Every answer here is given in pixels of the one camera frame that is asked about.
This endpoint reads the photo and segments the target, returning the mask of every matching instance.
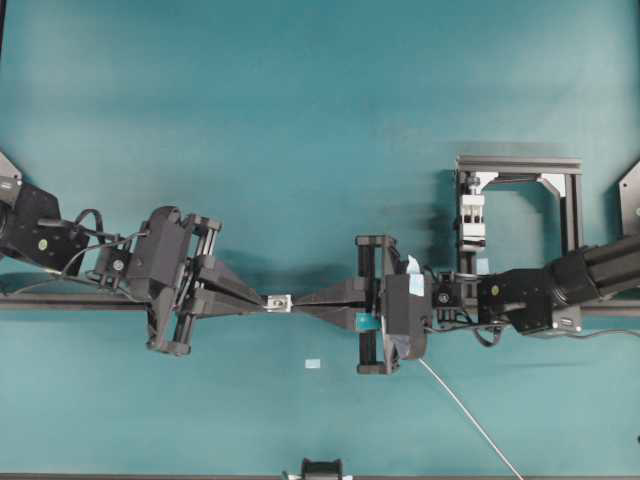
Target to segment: small metal part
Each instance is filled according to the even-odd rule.
[[[291,295],[269,295],[264,309],[269,313],[289,313],[292,306]]]

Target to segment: black cable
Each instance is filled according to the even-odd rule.
[[[85,254],[86,252],[89,252],[91,250],[97,250],[97,249],[100,249],[100,248],[110,248],[110,247],[115,247],[116,245],[122,245],[122,244],[125,244],[127,242],[132,241],[136,237],[144,237],[145,235],[147,235],[147,232],[136,232],[136,233],[133,233],[133,234],[129,235],[126,238],[123,238],[122,240],[116,240],[116,241],[109,242],[109,243],[100,243],[98,245],[92,245],[90,247],[83,248],[78,253],[76,253],[73,257],[71,257],[71,260],[69,260],[67,262],[67,264],[64,266],[64,268],[62,270],[60,270],[60,273],[58,275],[60,275],[62,277],[66,277],[67,276],[67,271],[69,270],[71,265],[73,265],[75,263],[75,261],[78,260],[78,258],[80,256],[82,256],[83,254]]]
[[[487,324],[478,324],[474,323],[471,325],[463,325],[461,327],[451,327],[451,328],[432,328],[432,327],[424,327],[425,330],[429,333],[449,333],[449,332],[457,332],[459,330],[487,330],[490,328],[500,328],[507,327],[509,324],[507,323],[487,323]]]
[[[105,243],[105,238],[104,238],[104,226],[102,224],[102,214],[96,210],[95,208],[85,208],[83,211],[81,211],[78,216],[76,217],[75,220],[75,224],[76,226],[80,226],[82,224],[82,221],[87,218],[87,215],[93,215],[93,218],[96,221],[96,229],[95,231],[90,231],[85,229],[86,232],[91,232],[91,234],[95,235],[98,237],[98,241],[101,244]]]
[[[587,333],[585,335],[574,335],[570,333],[562,336],[567,338],[574,338],[576,340],[588,340],[590,338],[600,337],[603,335],[616,335],[616,334],[633,335],[634,337],[640,337],[640,332],[634,332],[633,330],[623,330],[618,328],[612,328],[609,330],[599,330],[597,332]]]
[[[433,271],[433,268],[431,268],[430,265],[423,265],[422,268],[423,268],[423,270],[426,270],[427,272],[429,272],[431,274],[431,277],[433,278],[433,280],[435,282],[438,281],[438,276],[436,275],[436,272]]]
[[[483,347],[485,348],[495,347],[498,343],[500,343],[500,338],[502,337],[502,327],[487,328],[486,330],[493,333],[493,340],[487,340],[486,338],[484,338],[480,334],[479,330],[474,330],[473,335],[476,337],[476,340],[478,340],[478,343],[480,343],[480,345],[482,345]]]

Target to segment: metal frame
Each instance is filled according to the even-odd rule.
[[[461,210],[463,195],[470,190],[481,195],[484,188],[493,184],[542,183],[559,200],[564,255],[583,244],[581,175],[581,162],[575,158],[460,155],[456,175],[457,211]],[[470,186],[470,180],[474,179],[476,184]],[[463,250],[463,222],[462,218],[457,222],[458,271],[475,274],[476,253]]]

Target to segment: cable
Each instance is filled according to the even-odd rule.
[[[104,244],[105,243],[104,236],[100,235],[100,234],[104,234],[104,227],[102,225],[102,214],[98,210],[96,210],[95,208],[85,208],[83,211],[81,211],[78,214],[74,223],[76,224],[76,226],[80,226],[82,221],[85,218],[87,218],[87,215],[93,215],[93,218],[96,221],[96,230],[95,232],[92,232],[92,233],[98,237],[98,241],[101,244]]]
[[[516,468],[511,464],[511,462],[509,462],[507,457],[505,457],[504,453],[502,453],[502,450],[500,450],[498,446],[494,443],[494,441],[491,440],[491,437],[489,436],[489,434],[485,431],[484,428],[482,428],[482,425],[480,425],[478,420],[476,420],[476,418],[471,414],[471,412],[467,409],[467,407],[464,406],[464,404],[462,403],[462,400],[460,400],[460,398],[458,398],[458,396],[453,392],[453,390],[451,390],[449,385],[447,385],[446,382],[440,377],[440,375],[438,375],[433,370],[433,368],[431,368],[429,364],[425,362],[422,358],[419,358],[418,361],[424,368],[426,368],[426,370],[433,376],[433,378],[436,379],[436,381],[442,386],[442,388],[445,389],[445,391],[449,394],[449,396],[453,398],[453,400],[456,402],[456,404],[458,404],[462,412],[471,421],[473,426],[476,427],[476,429],[482,434],[482,436],[489,443],[489,445],[491,445],[491,448],[493,448],[493,450],[498,454],[498,457],[500,457],[500,460],[502,460],[502,462],[507,467],[509,467],[509,470],[513,472],[515,477],[518,478],[519,480],[524,480],[524,477],[520,475],[518,470],[516,470]]]
[[[100,249],[100,248],[115,247],[116,245],[122,245],[122,244],[125,244],[127,242],[130,242],[131,240],[133,240],[136,237],[144,237],[145,235],[147,235],[146,231],[145,232],[136,232],[136,233],[133,233],[133,234],[129,235],[126,238],[123,238],[122,240],[116,240],[114,242],[109,242],[109,243],[100,243],[98,245],[92,245],[91,247],[83,248],[78,253],[76,253],[73,257],[71,257],[71,260],[69,260],[67,262],[67,264],[64,266],[64,268],[62,270],[60,270],[59,275],[62,276],[62,277],[66,277],[67,276],[67,271],[69,270],[71,265],[73,265],[74,262],[76,260],[78,260],[78,258],[80,258],[82,255],[84,255],[85,253],[87,253],[87,252],[89,252],[91,250],[97,250],[97,249]]]
[[[634,337],[640,337],[640,332],[634,332],[633,330],[622,330],[618,328],[612,328],[610,330],[599,330],[597,332],[587,333],[585,335],[566,334],[562,336],[567,338],[574,338],[576,340],[588,340],[594,337],[600,337],[603,335],[615,335],[615,334],[633,335]]]
[[[438,281],[438,276],[436,275],[436,272],[433,271],[433,268],[431,268],[431,265],[423,265],[422,268],[431,274],[431,277],[435,282]]]
[[[495,347],[498,343],[500,343],[500,338],[502,337],[502,328],[501,327],[487,328],[486,330],[490,331],[493,334],[493,340],[487,340],[486,338],[484,338],[480,334],[479,329],[473,331],[473,336],[476,337],[476,340],[478,340],[478,343],[480,343],[480,345],[482,345],[483,347],[485,348]]]

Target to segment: wire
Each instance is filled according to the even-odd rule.
[[[485,348],[495,347],[498,343],[500,343],[500,338],[502,338],[502,328],[501,327],[496,327],[496,328],[488,327],[488,328],[486,328],[486,330],[490,331],[493,334],[493,340],[487,340],[486,338],[484,338],[480,334],[480,329],[474,330],[473,331],[473,336],[476,337],[476,340],[478,340],[478,343],[480,343],[480,345],[482,345],[483,347],[485,347]]]
[[[86,208],[83,211],[81,211],[78,216],[76,217],[75,220],[75,224],[76,226],[80,226],[82,224],[82,221],[87,218],[87,215],[93,215],[93,218],[96,221],[96,229],[95,231],[91,231],[91,233],[93,235],[96,235],[98,237],[98,241],[101,244],[105,243],[105,239],[104,239],[104,226],[102,224],[102,214],[96,210],[95,208]]]
[[[478,324],[473,323],[470,325],[462,325],[460,327],[451,327],[451,328],[432,328],[425,327],[425,330],[429,333],[449,333],[449,332],[457,332],[459,330],[487,330],[489,328],[495,327],[507,327],[506,323],[487,323],[487,324]]]
[[[599,330],[597,332],[587,333],[585,335],[566,334],[562,336],[567,338],[574,338],[576,340],[588,340],[594,337],[600,337],[604,335],[616,335],[616,334],[633,335],[634,337],[640,337],[640,332],[634,332],[633,330],[622,330],[618,328],[612,328],[610,330]]]
[[[518,470],[516,470],[516,468],[511,464],[511,462],[507,459],[507,457],[504,455],[504,453],[502,453],[502,450],[500,450],[498,448],[498,446],[494,443],[493,440],[491,440],[491,437],[489,436],[489,434],[486,432],[486,430],[484,428],[482,428],[482,425],[480,425],[480,423],[478,422],[478,420],[476,420],[476,418],[471,414],[471,412],[467,409],[467,407],[464,406],[464,404],[462,403],[462,400],[460,400],[460,398],[453,392],[453,390],[451,389],[451,387],[449,387],[449,385],[447,385],[447,383],[442,379],[442,377],[440,377],[440,375],[438,375],[435,370],[433,370],[433,368],[431,368],[429,366],[429,364],[427,362],[425,362],[422,358],[418,359],[418,362],[420,362],[420,364],[433,376],[433,378],[436,379],[436,381],[442,386],[442,388],[445,389],[445,391],[449,394],[449,396],[451,398],[453,398],[453,400],[456,402],[456,404],[460,407],[460,409],[462,410],[462,412],[466,415],[466,417],[471,421],[471,423],[473,424],[474,427],[476,427],[476,429],[482,434],[482,436],[484,437],[484,439],[489,443],[489,445],[491,445],[491,448],[493,448],[493,450],[498,454],[498,457],[500,457],[500,460],[502,460],[502,462],[509,467],[509,470],[511,470],[513,472],[513,474],[515,475],[516,478],[518,478],[519,480],[524,480],[524,477],[522,475],[520,475],[520,473],[518,472]]]
[[[129,235],[126,238],[123,238],[122,240],[116,240],[114,242],[109,242],[109,243],[100,243],[98,245],[92,245],[90,247],[83,248],[78,253],[76,253],[73,257],[71,257],[71,260],[69,260],[67,262],[67,264],[64,266],[64,268],[60,271],[59,275],[62,276],[62,277],[66,277],[67,276],[67,271],[69,270],[71,265],[73,265],[75,263],[75,261],[78,260],[78,258],[80,258],[82,255],[84,255],[85,253],[87,253],[87,252],[89,252],[91,250],[115,247],[116,245],[122,245],[122,244],[125,244],[127,242],[130,242],[131,240],[133,240],[136,237],[144,237],[145,235],[147,235],[146,231],[144,231],[144,232],[136,232],[136,233],[133,233],[133,234]]]
[[[436,272],[433,271],[433,268],[431,268],[431,265],[423,265],[422,268],[431,274],[434,281],[438,281],[438,276],[436,275]]]

